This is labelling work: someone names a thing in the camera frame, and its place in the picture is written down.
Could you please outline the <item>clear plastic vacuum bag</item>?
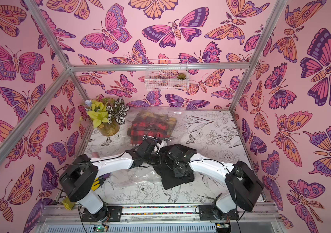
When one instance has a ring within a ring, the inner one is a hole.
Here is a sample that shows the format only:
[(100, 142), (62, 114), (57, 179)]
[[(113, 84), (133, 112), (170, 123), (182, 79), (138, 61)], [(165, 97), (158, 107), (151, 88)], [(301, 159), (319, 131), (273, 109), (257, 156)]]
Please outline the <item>clear plastic vacuum bag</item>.
[(117, 170), (134, 169), (148, 164), (162, 179), (164, 189), (194, 181), (194, 172), (188, 165), (196, 149), (172, 144), (173, 133), (179, 127), (175, 116), (141, 111), (136, 115), (127, 133), (134, 148), (98, 165), (98, 176)]

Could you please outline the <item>red black plaid shirt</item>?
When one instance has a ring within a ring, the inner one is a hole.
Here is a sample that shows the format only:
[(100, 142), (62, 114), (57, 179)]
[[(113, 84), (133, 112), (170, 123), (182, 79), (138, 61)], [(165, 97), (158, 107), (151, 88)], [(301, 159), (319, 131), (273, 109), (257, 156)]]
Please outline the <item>red black plaid shirt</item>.
[(136, 146), (142, 143), (144, 137), (169, 138), (171, 135), (167, 133), (167, 129), (168, 126), (158, 120), (148, 123), (135, 121), (128, 129), (127, 136), (130, 137), (130, 144)]

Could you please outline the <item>yellow plaid shirt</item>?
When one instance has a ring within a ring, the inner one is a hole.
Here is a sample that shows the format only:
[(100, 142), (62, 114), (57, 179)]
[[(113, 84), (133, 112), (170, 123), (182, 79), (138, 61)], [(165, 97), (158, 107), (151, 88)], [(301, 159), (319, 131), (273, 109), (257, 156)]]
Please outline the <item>yellow plaid shirt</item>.
[(175, 117), (171, 117), (167, 114), (156, 114), (149, 111), (141, 111), (139, 114), (136, 115), (135, 121), (145, 122), (148, 123), (152, 120), (158, 120), (160, 123), (164, 123), (168, 126), (166, 130), (169, 135), (171, 135), (176, 127), (177, 119)]

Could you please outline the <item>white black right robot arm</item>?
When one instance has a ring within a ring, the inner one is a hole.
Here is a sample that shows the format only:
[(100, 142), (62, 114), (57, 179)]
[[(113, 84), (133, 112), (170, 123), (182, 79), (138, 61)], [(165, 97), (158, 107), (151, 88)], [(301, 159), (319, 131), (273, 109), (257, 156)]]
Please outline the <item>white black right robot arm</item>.
[(263, 191), (263, 183), (243, 161), (223, 163), (198, 153), (195, 149), (176, 144), (160, 150), (176, 177), (193, 172), (208, 175), (225, 183), (227, 192), (215, 201), (215, 208), (226, 214), (238, 208), (251, 212)]

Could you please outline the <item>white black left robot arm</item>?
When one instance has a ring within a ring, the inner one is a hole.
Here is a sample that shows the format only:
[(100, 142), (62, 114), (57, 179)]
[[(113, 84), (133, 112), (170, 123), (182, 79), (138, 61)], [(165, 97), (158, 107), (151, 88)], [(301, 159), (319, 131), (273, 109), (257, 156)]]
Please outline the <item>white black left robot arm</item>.
[(93, 215), (97, 214), (105, 211), (106, 206), (103, 199), (92, 189), (94, 181), (104, 174), (130, 170), (144, 163), (150, 164), (152, 159), (157, 159), (160, 149), (165, 146), (167, 142), (164, 140), (146, 138), (139, 146), (119, 155), (107, 158), (80, 155), (60, 175), (59, 183), (71, 202), (79, 203)]

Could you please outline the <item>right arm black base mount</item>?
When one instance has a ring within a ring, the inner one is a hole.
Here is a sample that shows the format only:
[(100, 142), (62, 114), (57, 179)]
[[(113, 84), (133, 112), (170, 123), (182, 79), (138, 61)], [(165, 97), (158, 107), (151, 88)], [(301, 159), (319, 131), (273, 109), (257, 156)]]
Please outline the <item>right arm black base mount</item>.
[(212, 204), (209, 205), (199, 205), (196, 209), (197, 213), (199, 213), (200, 220), (218, 220), (218, 221), (230, 221), (230, 220), (238, 220), (239, 214), (237, 209), (230, 210), (227, 213), (223, 213), (216, 207), (216, 202), (220, 198), (222, 194), (219, 194)]

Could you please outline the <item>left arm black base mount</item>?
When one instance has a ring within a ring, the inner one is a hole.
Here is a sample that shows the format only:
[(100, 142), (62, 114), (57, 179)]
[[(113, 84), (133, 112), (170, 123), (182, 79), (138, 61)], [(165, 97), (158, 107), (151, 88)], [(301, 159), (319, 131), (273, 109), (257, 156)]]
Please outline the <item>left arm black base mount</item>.
[(83, 222), (120, 222), (123, 206), (104, 206), (97, 213), (92, 214), (84, 207), (80, 208)]

